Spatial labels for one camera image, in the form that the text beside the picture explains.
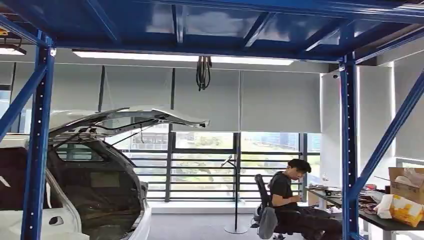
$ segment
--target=gray window shade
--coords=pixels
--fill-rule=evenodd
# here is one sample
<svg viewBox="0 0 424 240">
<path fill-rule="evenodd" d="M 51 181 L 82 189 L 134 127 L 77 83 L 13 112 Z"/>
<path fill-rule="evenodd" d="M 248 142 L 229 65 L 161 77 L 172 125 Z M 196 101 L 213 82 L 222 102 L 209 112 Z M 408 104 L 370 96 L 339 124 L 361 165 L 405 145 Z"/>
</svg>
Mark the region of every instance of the gray window shade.
<svg viewBox="0 0 424 240">
<path fill-rule="evenodd" d="M 0 85 L 11 85 L 13 62 L 0 62 Z"/>
<path fill-rule="evenodd" d="M 320 133 L 320 75 L 244 71 L 241 130 Z"/>
<path fill-rule="evenodd" d="M 13 98 L 34 72 L 33 63 L 18 63 L 13 86 Z M 101 66 L 55 64 L 51 110 L 96 111 L 99 102 Z M 25 108 L 32 107 L 30 99 Z"/>
<path fill-rule="evenodd" d="M 170 108 L 172 68 L 106 66 L 102 111 L 154 105 Z"/>
<path fill-rule="evenodd" d="M 237 132 L 239 130 L 239 71 L 212 70 L 210 85 L 199 91 L 196 70 L 175 70 L 174 109 L 196 118 L 209 119 L 206 128 L 174 126 L 176 131 Z"/>
<path fill-rule="evenodd" d="M 399 110 L 410 89 L 423 71 L 423 59 L 424 53 L 421 52 L 394 62 L 396 111 Z M 421 97 L 396 136 L 396 157 L 424 159 L 423 120 L 424 98 Z"/>
<path fill-rule="evenodd" d="M 359 105 L 357 108 L 357 149 L 359 170 L 362 171 L 387 127 L 392 121 L 391 68 L 384 66 L 358 66 L 357 92 Z M 395 167 L 395 159 L 390 147 L 378 167 L 374 170 L 369 183 L 384 186 L 387 182 L 380 178 L 388 178 L 388 167 Z"/>
</svg>

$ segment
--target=man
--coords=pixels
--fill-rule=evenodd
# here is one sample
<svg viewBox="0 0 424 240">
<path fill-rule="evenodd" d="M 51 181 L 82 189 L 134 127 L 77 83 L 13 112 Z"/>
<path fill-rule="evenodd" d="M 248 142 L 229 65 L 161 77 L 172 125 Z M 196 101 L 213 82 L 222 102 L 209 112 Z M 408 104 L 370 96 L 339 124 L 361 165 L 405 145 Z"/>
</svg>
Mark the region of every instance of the man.
<svg viewBox="0 0 424 240">
<path fill-rule="evenodd" d="M 299 195 L 293 195 L 292 180 L 298 181 L 306 173 L 311 172 L 311 166 L 305 160 L 293 159 L 288 162 L 287 169 L 277 172 L 269 182 L 272 205 L 275 208 L 279 224 L 296 225 L 311 228 L 317 232 L 324 231 L 321 240 L 342 239 L 342 224 L 335 219 L 330 219 L 326 211 L 309 207 L 299 207 Z M 298 214 L 279 212 L 280 209 L 296 210 Z"/>
</svg>

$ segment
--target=chair backrest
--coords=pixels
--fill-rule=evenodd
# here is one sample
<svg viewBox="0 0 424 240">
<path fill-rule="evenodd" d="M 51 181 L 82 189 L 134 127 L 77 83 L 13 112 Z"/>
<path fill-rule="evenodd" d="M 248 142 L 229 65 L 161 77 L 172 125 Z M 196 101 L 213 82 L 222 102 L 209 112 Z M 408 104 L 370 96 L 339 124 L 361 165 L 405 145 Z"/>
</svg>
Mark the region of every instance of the chair backrest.
<svg viewBox="0 0 424 240">
<path fill-rule="evenodd" d="M 254 181 L 256 182 L 257 188 L 259 190 L 261 206 L 263 208 L 272 207 L 271 198 L 268 195 L 268 191 L 267 191 L 267 188 L 265 187 L 265 183 L 264 183 L 264 179 L 262 178 L 262 175 L 256 174 L 254 176 Z"/>
</svg>

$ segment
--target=blue upright post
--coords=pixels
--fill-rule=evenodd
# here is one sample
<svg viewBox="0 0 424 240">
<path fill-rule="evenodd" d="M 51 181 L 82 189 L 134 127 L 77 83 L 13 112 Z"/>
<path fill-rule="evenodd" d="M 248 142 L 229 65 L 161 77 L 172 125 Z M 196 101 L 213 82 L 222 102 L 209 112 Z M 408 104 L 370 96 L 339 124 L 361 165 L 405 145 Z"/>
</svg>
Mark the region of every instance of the blue upright post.
<svg viewBox="0 0 424 240">
<path fill-rule="evenodd" d="M 38 37 L 45 40 L 49 47 L 38 46 L 36 49 L 35 68 L 46 65 L 47 69 L 32 97 L 32 122 L 25 177 L 21 240 L 39 240 L 41 237 L 46 187 L 45 170 L 56 49 L 51 47 L 52 40 L 44 36 L 41 31 Z"/>
<path fill-rule="evenodd" d="M 358 199 L 349 199 L 349 191 L 357 179 L 356 149 L 356 64 L 355 55 L 344 56 L 339 65 L 341 79 L 341 131 L 343 180 L 343 239 L 358 235 Z"/>
</svg>

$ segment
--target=ceiling light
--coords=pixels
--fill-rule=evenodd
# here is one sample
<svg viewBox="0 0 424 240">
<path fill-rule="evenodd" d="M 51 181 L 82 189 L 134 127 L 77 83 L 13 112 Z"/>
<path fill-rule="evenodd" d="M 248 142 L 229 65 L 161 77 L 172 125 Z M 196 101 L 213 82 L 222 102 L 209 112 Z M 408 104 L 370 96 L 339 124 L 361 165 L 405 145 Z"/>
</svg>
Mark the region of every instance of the ceiling light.
<svg viewBox="0 0 424 240">
<path fill-rule="evenodd" d="M 152 60 L 152 61 L 174 61 L 174 62 L 197 62 L 198 56 L 170 55 L 170 54 L 145 54 L 127 52 L 107 52 L 107 51 L 84 51 L 72 50 L 80 58 L 94 59 L 130 59 L 130 60 Z M 257 58 L 257 57 L 231 57 L 212 56 L 212 63 L 223 64 L 258 64 L 258 65 L 290 65 L 292 60 L 277 58 Z"/>
<path fill-rule="evenodd" d="M 0 55 L 26 55 L 27 51 L 13 44 L 0 44 Z"/>
</svg>

